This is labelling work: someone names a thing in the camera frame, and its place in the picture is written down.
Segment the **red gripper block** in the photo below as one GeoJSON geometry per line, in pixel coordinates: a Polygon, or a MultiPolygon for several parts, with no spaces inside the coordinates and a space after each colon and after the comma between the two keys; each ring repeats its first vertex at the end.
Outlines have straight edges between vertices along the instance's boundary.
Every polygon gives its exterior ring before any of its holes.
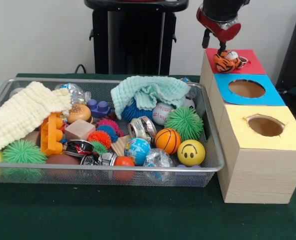
{"type": "Polygon", "coordinates": [[[241,24],[237,18],[228,22],[216,22],[205,15],[203,7],[201,6],[197,10],[196,17],[197,20],[206,27],[203,35],[202,47],[204,49],[208,48],[211,32],[220,40],[218,49],[219,55],[226,50],[226,42],[232,40],[241,29],[241,24]]]}

